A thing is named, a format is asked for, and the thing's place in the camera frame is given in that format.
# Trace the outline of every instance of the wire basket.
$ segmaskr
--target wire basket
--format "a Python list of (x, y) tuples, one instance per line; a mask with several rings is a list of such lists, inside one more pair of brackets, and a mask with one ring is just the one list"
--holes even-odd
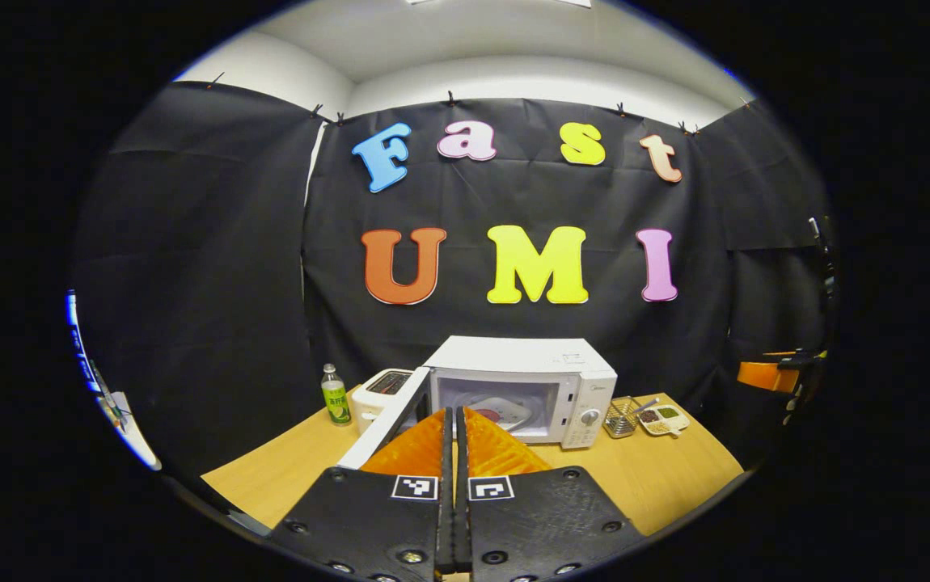
[(624, 438), (638, 428), (636, 409), (641, 408), (638, 401), (631, 397), (613, 398), (605, 414), (605, 430), (612, 438)]

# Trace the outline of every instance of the white wall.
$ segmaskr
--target white wall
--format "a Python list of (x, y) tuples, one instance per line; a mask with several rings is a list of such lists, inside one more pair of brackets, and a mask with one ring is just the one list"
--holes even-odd
[(273, 95), (321, 114), (347, 117), (404, 104), (455, 99), (526, 97), (624, 109), (688, 128), (701, 128), (738, 109), (691, 89), (636, 71), (576, 59), (539, 56), (477, 57), (431, 63), (354, 85), (339, 70), (293, 44), (246, 32), (199, 59), (176, 81), (221, 81)]
[(174, 81), (218, 81), (273, 95), (303, 109), (321, 103), (325, 117), (346, 111), (353, 82), (293, 44), (260, 32), (239, 34), (207, 53)]
[(624, 110), (701, 128), (738, 109), (691, 89), (632, 70), (559, 57), (479, 57), (432, 63), (372, 78), (354, 88), (346, 116), (410, 103), (479, 97), (525, 97)]

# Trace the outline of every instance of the yellow letter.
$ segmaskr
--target yellow letter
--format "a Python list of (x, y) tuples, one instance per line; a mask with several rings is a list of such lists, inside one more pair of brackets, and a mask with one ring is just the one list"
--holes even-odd
[(518, 303), (523, 294), (516, 289), (516, 273), (531, 302), (540, 299), (547, 279), (554, 273), (547, 300), (552, 303), (587, 302), (580, 270), (580, 244), (587, 233), (577, 227), (558, 227), (547, 237), (543, 253), (536, 251), (521, 227), (500, 225), (487, 231), (497, 244), (497, 272), (494, 288), (488, 291), (491, 303)]
[(605, 148), (598, 143), (602, 139), (602, 132), (595, 126), (569, 122), (558, 129), (558, 136), (565, 142), (561, 150), (566, 162), (584, 163), (587, 166), (605, 162)]

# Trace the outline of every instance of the black curtain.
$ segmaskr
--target black curtain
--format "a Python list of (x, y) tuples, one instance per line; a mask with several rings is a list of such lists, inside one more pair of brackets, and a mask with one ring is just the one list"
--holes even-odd
[(128, 395), (164, 471), (199, 475), (321, 405), (299, 247), (321, 119), (174, 82), (102, 161), (74, 237), (87, 354)]
[[(436, 149), (454, 121), (494, 128), (494, 159), (444, 158)], [(405, 178), (377, 194), (351, 149), (397, 122), (411, 128)], [(594, 125), (606, 159), (571, 165), (559, 150), (566, 122)], [(656, 133), (672, 146), (679, 182), (665, 181), (638, 142)], [(427, 103), (329, 125), (307, 197), (303, 237), (307, 317), (315, 365), (331, 361), (350, 382), (383, 368), (420, 365), (448, 335), (585, 338), (618, 374), (616, 394), (665, 391), (698, 411), (724, 347), (730, 302), (725, 232), (695, 136), (638, 115), (579, 103), (476, 99)], [(579, 227), (582, 305), (524, 298), (492, 305), (495, 244), (487, 231), (518, 225), (540, 251), (552, 230)], [(395, 280), (416, 277), (412, 230), (439, 227), (435, 291), (413, 306), (377, 302), (365, 287), (361, 235), (394, 229)], [(643, 229), (669, 231), (672, 302), (646, 302)]]
[(825, 348), (824, 265), (809, 219), (833, 243), (835, 235), (821, 176), (764, 103), (724, 115), (698, 138), (731, 272), (726, 348), (700, 421), (750, 468), (779, 441), (793, 394), (739, 382), (739, 362)]

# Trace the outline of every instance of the letter m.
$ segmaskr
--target letter m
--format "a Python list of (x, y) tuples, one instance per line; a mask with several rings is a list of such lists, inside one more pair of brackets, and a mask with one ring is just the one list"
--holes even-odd
[(488, 291), (491, 303), (518, 303), (522, 294), (516, 289), (516, 273), (531, 302), (537, 302), (552, 279), (547, 300), (552, 303), (587, 302), (580, 269), (580, 245), (587, 233), (576, 227), (558, 227), (547, 237), (542, 253), (521, 227), (496, 226), (487, 236), (497, 246), (497, 272), (494, 288)]

